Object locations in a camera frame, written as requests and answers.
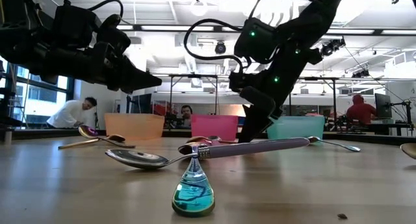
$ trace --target small debris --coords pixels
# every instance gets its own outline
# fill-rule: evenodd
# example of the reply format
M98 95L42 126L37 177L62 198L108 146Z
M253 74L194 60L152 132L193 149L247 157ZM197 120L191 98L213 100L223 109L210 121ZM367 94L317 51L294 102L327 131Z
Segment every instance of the small debris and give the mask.
M339 219L348 219L348 217L345 214L338 214L337 216Z

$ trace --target wooden table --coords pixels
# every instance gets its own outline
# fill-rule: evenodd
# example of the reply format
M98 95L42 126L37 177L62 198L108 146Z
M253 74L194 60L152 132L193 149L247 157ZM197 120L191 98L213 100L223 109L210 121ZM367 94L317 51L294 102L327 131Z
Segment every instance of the wooden table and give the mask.
M0 223L414 223L416 161L395 146L350 142L362 153L322 145L203 161L216 208L188 219L171 208L188 161L147 172L105 156L105 143L57 150L77 140L0 146ZM137 149L174 158L185 140ZM340 213L348 220L339 221Z

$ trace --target person in red hoodie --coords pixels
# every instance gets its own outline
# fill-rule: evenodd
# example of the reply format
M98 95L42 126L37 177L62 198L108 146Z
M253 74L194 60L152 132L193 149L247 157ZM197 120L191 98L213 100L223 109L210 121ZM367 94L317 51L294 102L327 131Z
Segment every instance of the person in red hoodie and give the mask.
M367 103L364 103L362 95L352 97L353 105L346 111L346 117L352 120L358 120L361 124L371 123L371 115L377 116L376 109Z

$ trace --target large spoon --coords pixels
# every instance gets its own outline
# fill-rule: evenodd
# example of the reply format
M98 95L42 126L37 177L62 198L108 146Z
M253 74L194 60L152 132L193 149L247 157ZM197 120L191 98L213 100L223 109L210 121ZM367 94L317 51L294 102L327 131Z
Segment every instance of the large spoon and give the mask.
M179 158L169 160L163 156L153 155L149 153L140 153L127 149L109 149L105 154L118 162L128 166L140 169L159 169L170 164L189 158L198 156L198 158L220 158L226 156L246 155L252 153L262 153L267 151L275 151L282 149L294 149L309 145L310 142L306 138L291 138L284 140L268 140L263 142L252 143L236 143L221 146L208 146L204 143L192 142L188 146L199 147L197 153L191 153L180 156Z
M400 149L403 153L406 153L411 158L416 159L416 143L403 143L400 146Z
M350 146L350 145L342 145L342 144L339 144L339 143L327 142L327 141L324 141L324 140L322 140L321 138L316 137L316 136L311 136L311 137L308 137L307 139L308 139L311 143L315 143L315 142L323 142L323 143L329 143L329 144L332 144L332 145L338 145L338 146L341 146L341 147L343 147L343 148L345 148L345 149L348 149L348 150L350 150L350 151L353 151L353 152L360 152L360 151L361 151L361 149L360 149L360 148L358 148L358 147L355 147L355 146Z
M81 136L84 136L85 138L88 139L93 139L93 140L104 140L106 142L112 143L114 145L117 145L118 147L125 147L125 148L134 148L134 145L126 145L125 142L125 138L123 136L117 135L117 134L113 134L110 135L108 137L100 137L98 136L98 132L95 131L94 129L90 128L89 126L79 126L78 127L78 131L79 134L81 134Z
M118 142L118 143L122 143L124 141L124 140L120 141L121 138L118 135L110 135L110 136L106 137L106 139L113 140L113 141ZM67 144L67 145L59 146L58 149L69 149L69 148L72 148L72 147L78 147L78 146L87 145L87 144L90 144L90 143L96 143L96 142L99 142L100 140L101 140L101 138L94 138L92 140L86 140L86 141L83 141L83 142L70 143L70 144Z

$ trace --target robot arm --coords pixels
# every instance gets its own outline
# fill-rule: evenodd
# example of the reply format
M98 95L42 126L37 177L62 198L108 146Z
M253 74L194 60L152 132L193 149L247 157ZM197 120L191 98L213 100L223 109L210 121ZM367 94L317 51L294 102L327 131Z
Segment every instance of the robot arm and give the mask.
M245 74L243 68L240 68L238 73L229 76L230 88L253 104L250 108L244 107L246 120L240 143L250 142L272 124L271 118L278 119L281 116L280 106L292 91L306 64L317 64L322 60L319 50L310 48L330 28L341 0L310 1L311 4L298 18L277 28L250 16L244 27L239 29L241 34L235 44L235 56L246 58L249 64L251 58L261 64L271 62L267 70L258 74ZM207 22L228 26L212 19L195 23L185 35L185 49L192 56L195 55L187 49L187 38L195 26Z
M56 84L58 76L107 85L110 90L131 93L159 86L157 77L137 69L123 54L128 36L117 29L122 17L113 14L103 23L93 10L58 6L55 18L43 13L33 0L0 0L0 56L29 69L43 81ZM90 47L93 32L97 42Z

